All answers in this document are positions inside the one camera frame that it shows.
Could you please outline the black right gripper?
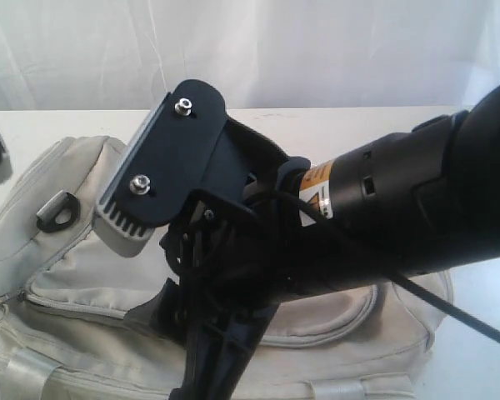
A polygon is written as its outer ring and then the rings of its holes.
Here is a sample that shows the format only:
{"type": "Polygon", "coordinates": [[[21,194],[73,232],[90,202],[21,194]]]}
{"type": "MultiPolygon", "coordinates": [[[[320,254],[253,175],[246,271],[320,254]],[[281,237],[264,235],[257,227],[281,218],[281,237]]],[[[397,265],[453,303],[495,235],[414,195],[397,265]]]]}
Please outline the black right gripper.
{"type": "Polygon", "coordinates": [[[161,241],[177,279],[127,312],[128,328],[186,346],[171,399],[230,399],[275,305],[332,291],[318,227],[333,215],[332,169],[224,125],[201,186],[161,241]]]}

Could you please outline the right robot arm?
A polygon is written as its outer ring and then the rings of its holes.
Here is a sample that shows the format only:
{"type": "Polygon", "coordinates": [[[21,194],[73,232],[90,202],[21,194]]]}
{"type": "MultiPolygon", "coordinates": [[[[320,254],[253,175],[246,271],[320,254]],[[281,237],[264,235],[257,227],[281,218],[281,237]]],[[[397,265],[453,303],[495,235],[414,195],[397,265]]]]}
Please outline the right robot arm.
{"type": "Polygon", "coordinates": [[[162,237],[176,281],[147,325],[184,346],[173,399],[229,398],[280,303],[390,281],[488,338],[500,331],[413,281],[500,257],[500,86],[311,167],[182,82],[133,145],[116,199],[162,237]]]}

